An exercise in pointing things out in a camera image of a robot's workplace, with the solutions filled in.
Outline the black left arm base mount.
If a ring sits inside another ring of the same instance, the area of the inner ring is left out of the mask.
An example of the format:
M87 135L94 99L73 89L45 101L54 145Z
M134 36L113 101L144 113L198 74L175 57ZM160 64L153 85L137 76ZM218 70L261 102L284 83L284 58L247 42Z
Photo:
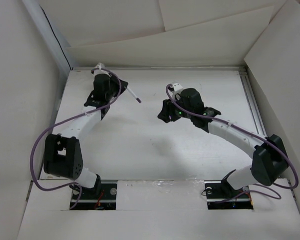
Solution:
M79 186L71 185L72 196L70 210L116 210L116 197L118 180L100 180L96 191Z

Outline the white purple capped felt pen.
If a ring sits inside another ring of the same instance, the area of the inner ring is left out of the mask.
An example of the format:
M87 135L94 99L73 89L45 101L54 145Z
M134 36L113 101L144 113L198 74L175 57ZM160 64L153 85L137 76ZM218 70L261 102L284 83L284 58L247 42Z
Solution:
M130 87L127 87L127 91L139 102L142 103L141 99L133 92Z

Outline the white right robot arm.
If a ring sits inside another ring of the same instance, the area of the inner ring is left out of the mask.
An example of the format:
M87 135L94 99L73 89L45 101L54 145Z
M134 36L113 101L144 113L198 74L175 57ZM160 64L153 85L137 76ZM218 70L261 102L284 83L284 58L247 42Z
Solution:
M288 169L287 154L279 136L257 135L222 119L220 111L204 105L194 88L169 84L166 94L168 99L163 101L158 119L165 123L189 119L195 127L226 140L252 159L250 165L223 177L220 186L223 195L232 197L239 189L257 183L271 186Z

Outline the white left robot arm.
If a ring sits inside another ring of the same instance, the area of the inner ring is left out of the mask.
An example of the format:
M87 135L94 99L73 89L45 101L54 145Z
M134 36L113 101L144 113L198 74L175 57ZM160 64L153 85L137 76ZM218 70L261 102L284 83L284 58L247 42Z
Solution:
M84 116L71 121L62 132L45 139L44 172L79 184L85 194L96 198L101 194L101 178L83 164L80 142L110 109L110 101L128 88L128 82L109 73L94 76L93 90L83 105Z

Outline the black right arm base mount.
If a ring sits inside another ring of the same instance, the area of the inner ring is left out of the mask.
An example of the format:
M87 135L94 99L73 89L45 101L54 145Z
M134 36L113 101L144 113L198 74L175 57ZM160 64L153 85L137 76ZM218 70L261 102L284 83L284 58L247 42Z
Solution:
M205 181L205 189L201 192L206 197L208 210L253 210L253 203L249 194L249 187L234 189L227 182L231 171L222 180Z

